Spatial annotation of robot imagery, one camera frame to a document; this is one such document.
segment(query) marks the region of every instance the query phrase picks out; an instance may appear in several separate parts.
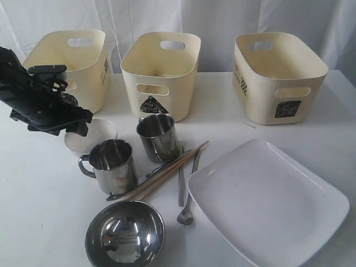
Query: chopsticks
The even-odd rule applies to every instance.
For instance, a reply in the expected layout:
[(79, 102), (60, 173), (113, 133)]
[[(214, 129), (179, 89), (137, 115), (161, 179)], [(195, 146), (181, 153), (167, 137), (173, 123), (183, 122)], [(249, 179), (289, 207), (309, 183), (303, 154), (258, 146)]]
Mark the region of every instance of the chopsticks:
[(161, 171), (159, 174), (153, 176), (148, 181), (144, 182), (142, 185), (137, 187), (136, 189), (122, 195), (120, 200), (127, 199), (136, 199), (136, 200), (144, 200), (148, 196), (150, 196), (158, 187), (160, 187), (172, 174), (177, 171), (183, 164), (185, 164), (188, 160), (190, 160), (194, 155), (203, 148), (209, 141), (204, 142), (196, 149), (191, 150), (184, 157), (182, 157), (179, 161), (169, 166), (167, 169)]

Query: plastic storage bin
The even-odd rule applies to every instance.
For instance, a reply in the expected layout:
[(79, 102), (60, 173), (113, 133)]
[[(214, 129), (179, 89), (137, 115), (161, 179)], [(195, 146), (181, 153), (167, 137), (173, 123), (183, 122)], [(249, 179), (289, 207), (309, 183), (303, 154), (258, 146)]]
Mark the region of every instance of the plastic storage bin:
[[(162, 41), (182, 42), (182, 50), (164, 49)], [(169, 113), (175, 121), (189, 113), (197, 73), (200, 38), (178, 32), (142, 35), (121, 62), (133, 114)]]
[(235, 40), (233, 84), (256, 123), (303, 120), (327, 73), (326, 64), (292, 34), (253, 33)]
[(40, 40), (24, 62), (27, 68), (35, 65), (66, 65), (66, 93), (74, 95), (79, 106), (93, 113), (103, 107), (110, 80), (104, 32), (52, 32)]

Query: white table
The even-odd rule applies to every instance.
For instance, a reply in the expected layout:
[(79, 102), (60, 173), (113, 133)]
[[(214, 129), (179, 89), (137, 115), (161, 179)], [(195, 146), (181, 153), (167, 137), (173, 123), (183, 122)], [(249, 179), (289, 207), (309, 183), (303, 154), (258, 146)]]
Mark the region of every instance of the white table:
[[(133, 146), (137, 173), (153, 169), (135, 127), (122, 75), (112, 75), (106, 107), (96, 117), (113, 121)], [(231, 73), (199, 73), (189, 116), (177, 123), (186, 147), (205, 140), (200, 167), (255, 137), (266, 139), (343, 192), (350, 213), (331, 240), (304, 266), (356, 265), (356, 89), (339, 71), (330, 71), (310, 116), (293, 125), (261, 126), (244, 115)], [(105, 201), (94, 179), (81, 174), (77, 159), (60, 137), (28, 132), (8, 118), (0, 104), (0, 266), (91, 266), (84, 239)], [(191, 165), (185, 168), (186, 177)], [(166, 224), (165, 245), (155, 266), (250, 266), (193, 205), (193, 226), (176, 216), (174, 176), (148, 199)]]

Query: black triangle graphic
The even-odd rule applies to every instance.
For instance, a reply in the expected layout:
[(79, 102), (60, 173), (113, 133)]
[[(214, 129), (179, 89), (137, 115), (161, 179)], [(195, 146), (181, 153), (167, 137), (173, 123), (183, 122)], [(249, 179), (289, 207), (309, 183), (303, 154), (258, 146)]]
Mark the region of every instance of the black triangle graphic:
[(169, 113), (153, 96), (142, 103), (140, 111), (144, 113)]

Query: white backdrop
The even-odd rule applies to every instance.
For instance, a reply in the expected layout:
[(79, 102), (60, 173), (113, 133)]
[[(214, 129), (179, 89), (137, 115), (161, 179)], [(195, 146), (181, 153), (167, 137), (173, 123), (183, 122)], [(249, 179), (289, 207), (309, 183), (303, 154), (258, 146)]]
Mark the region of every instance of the white backdrop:
[(231, 71), (234, 39), (249, 32), (297, 35), (356, 85), (356, 0), (0, 0), (0, 46), (21, 61), (47, 33), (106, 32), (111, 67), (120, 72), (133, 42), (150, 31), (202, 40), (199, 71)]

